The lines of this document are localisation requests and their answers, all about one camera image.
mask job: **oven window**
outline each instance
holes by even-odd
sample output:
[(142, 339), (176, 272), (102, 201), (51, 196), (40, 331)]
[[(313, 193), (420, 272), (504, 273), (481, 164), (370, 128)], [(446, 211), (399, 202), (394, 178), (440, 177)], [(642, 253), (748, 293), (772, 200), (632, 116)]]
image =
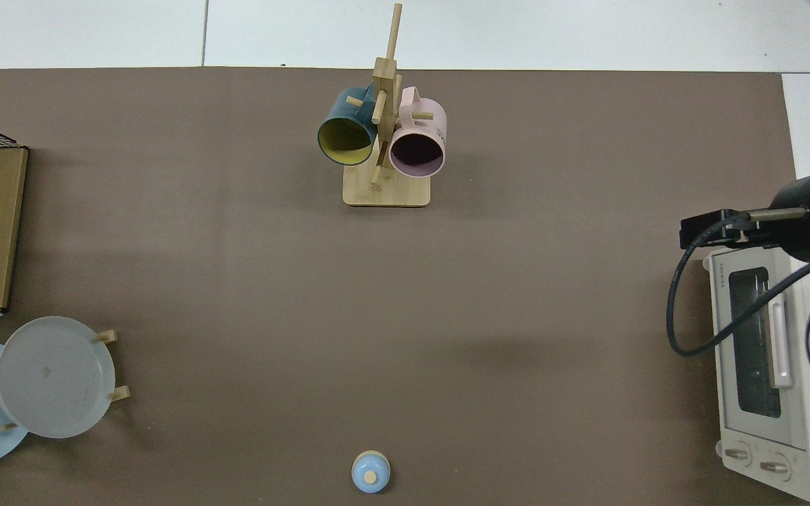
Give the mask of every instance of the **oven window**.
[[(768, 269), (753, 268), (730, 274), (730, 310), (735, 318), (759, 294), (768, 290)], [(780, 393), (771, 388), (768, 371), (767, 310), (753, 314), (733, 331), (736, 394), (740, 409), (767, 417), (780, 416)]]

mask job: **black cable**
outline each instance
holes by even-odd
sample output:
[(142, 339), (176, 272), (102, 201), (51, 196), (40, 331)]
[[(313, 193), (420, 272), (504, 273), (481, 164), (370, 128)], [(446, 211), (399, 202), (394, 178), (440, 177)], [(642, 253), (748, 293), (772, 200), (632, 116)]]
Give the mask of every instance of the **black cable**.
[(810, 274), (810, 262), (803, 266), (803, 268), (798, 269), (796, 272), (791, 273), (786, 278), (781, 280), (777, 285), (774, 285), (771, 289), (767, 292), (763, 292), (763, 294), (755, 297), (755, 300), (749, 304), (745, 310), (740, 311), (739, 314), (733, 318), (733, 321), (730, 322), (729, 325), (724, 327), (720, 332), (718, 332), (714, 337), (712, 337), (708, 342), (704, 343), (701, 346), (697, 346), (694, 349), (682, 349), (681, 345), (677, 342), (677, 336), (674, 335), (674, 301), (677, 298), (677, 286), (679, 282), (681, 282), (681, 275), (683, 273), (684, 268), (686, 267), (687, 263), (689, 262), (689, 257), (692, 256), (692, 253), (697, 247), (702, 246), (705, 244), (709, 239), (711, 239), (714, 234), (718, 233), (718, 231), (722, 230), (723, 227), (727, 227), (727, 225), (742, 222), (742, 221), (749, 221), (749, 214), (748, 212), (740, 212), (739, 214), (734, 214), (728, 218), (718, 221), (714, 225), (706, 228), (703, 233), (698, 234), (695, 239), (689, 243), (689, 247), (686, 252), (683, 253), (683, 257), (681, 257), (681, 261), (677, 265), (677, 269), (674, 270), (673, 278), (671, 279), (671, 289), (668, 290), (668, 307), (666, 310), (666, 320), (667, 320), (667, 330), (668, 330), (668, 342), (671, 343), (671, 348), (674, 349), (680, 356), (697, 356), (701, 355), (704, 352), (707, 352), (710, 349), (713, 349), (715, 346), (720, 344), (724, 339), (730, 336), (737, 327), (742, 325), (743, 321), (746, 321), (749, 317), (753, 314), (758, 313), (761, 308), (765, 307), (771, 299), (779, 295), (785, 289), (790, 288), (798, 280), (804, 278)]

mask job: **toaster oven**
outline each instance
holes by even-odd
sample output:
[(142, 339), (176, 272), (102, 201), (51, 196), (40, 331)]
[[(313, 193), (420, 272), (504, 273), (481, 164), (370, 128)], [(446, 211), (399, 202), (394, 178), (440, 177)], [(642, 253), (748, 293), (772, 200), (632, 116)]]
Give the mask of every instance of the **toaster oven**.
[[(704, 260), (714, 331), (801, 262), (783, 250), (723, 249)], [(716, 348), (724, 465), (810, 502), (810, 276), (778, 295)]]

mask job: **oven door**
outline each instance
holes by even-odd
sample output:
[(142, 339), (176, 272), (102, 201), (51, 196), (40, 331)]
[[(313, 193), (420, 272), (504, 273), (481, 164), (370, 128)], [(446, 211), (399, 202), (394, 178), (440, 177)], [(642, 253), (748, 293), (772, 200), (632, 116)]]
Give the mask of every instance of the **oven door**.
[[(760, 247), (714, 254), (711, 262), (718, 329), (791, 270), (781, 250)], [(805, 449), (794, 370), (798, 350), (790, 346), (799, 336), (788, 309), (787, 297), (778, 295), (719, 346), (723, 422), (727, 429)]]

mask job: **white floor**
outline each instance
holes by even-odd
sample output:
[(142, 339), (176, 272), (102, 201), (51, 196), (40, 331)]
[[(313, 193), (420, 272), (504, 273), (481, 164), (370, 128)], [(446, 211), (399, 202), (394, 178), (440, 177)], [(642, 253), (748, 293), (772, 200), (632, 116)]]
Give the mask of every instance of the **white floor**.
[[(810, 174), (810, 0), (402, 0), (401, 68), (784, 74)], [(0, 0), (0, 67), (373, 67), (392, 0)]]

